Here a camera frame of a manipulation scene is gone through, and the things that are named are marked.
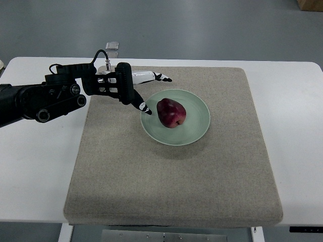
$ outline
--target apple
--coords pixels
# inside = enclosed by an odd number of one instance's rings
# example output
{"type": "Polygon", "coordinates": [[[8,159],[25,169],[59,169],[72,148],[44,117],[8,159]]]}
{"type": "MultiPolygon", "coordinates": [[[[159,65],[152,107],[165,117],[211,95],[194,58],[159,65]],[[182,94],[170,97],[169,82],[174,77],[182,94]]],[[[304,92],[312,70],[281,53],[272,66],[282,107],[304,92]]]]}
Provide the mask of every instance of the apple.
{"type": "Polygon", "coordinates": [[[183,105],[169,98],[163,98],[157,103],[157,113],[160,122],[167,128],[181,125],[186,118],[183,105]]]}

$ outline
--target concrete floor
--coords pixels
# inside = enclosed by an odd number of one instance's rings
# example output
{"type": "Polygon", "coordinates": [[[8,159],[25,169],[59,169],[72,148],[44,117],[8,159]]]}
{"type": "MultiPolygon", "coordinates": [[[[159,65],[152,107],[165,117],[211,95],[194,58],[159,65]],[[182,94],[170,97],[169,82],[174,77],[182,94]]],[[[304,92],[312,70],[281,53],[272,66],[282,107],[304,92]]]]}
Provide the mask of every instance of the concrete floor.
{"type": "MultiPolygon", "coordinates": [[[[0,6],[5,64],[17,56],[93,57],[118,41],[119,58],[297,61],[323,69],[323,13],[302,12],[297,0],[4,0],[0,6]]],[[[60,226],[0,223],[0,241],[58,241],[60,226]]],[[[96,241],[101,230],[76,227],[72,240],[96,241]]],[[[233,233],[250,241],[248,229],[233,233]]],[[[264,235],[323,241],[287,227],[264,228],[264,235]]]]}

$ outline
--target green plate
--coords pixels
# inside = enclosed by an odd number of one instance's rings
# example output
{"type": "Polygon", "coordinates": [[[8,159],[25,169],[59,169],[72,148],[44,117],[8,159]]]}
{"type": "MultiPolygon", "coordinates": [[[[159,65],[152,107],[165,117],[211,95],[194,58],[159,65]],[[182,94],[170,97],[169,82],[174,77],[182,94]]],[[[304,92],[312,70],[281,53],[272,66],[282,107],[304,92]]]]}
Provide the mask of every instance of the green plate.
{"type": "Polygon", "coordinates": [[[141,113],[141,124],[147,134],[154,140],[166,145],[188,145],[199,140],[210,125],[210,112],[206,104],[195,94],[169,89],[157,92],[147,101],[152,115],[141,113]],[[169,98],[182,104],[186,109],[186,119],[182,125],[173,129],[163,126],[158,118],[157,103],[163,98],[169,98]]]}

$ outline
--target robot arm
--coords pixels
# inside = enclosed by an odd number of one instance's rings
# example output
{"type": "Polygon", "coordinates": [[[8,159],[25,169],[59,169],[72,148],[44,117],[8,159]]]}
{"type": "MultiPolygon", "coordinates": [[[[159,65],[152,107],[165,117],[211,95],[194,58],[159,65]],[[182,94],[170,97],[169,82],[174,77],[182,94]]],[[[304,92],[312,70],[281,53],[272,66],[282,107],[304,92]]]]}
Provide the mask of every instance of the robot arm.
{"type": "Polygon", "coordinates": [[[124,105],[132,104],[138,110],[151,114],[133,84],[153,80],[172,81],[170,78],[153,72],[132,72],[128,63],[119,63],[114,72],[96,73],[94,62],[100,52],[110,61],[104,50],[99,50],[88,64],[59,65],[49,67],[50,75],[45,82],[36,85],[12,86],[0,84],[0,128],[23,118],[45,123],[86,104],[86,97],[80,94],[80,86],[75,79],[81,78],[85,93],[110,96],[119,99],[124,105]],[[56,66],[57,74],[51,68],[56,66]]]}

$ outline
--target felt pad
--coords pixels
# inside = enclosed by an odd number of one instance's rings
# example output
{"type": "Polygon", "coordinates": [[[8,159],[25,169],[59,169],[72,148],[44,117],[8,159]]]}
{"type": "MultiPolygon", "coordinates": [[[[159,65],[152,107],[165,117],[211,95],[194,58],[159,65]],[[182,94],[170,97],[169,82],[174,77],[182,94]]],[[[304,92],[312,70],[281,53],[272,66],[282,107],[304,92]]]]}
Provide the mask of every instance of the felt pad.
{"type": "Polygon", "coordinates": [[[257,114],[240,68],[132,67],[173,82],[136,85],[146,100],[183,89],[208,106],[206,134],[167,146],[143,129],[140,111],[92,96],[64,215],[70,224],[252,227],[283,212],[257,114]]]}

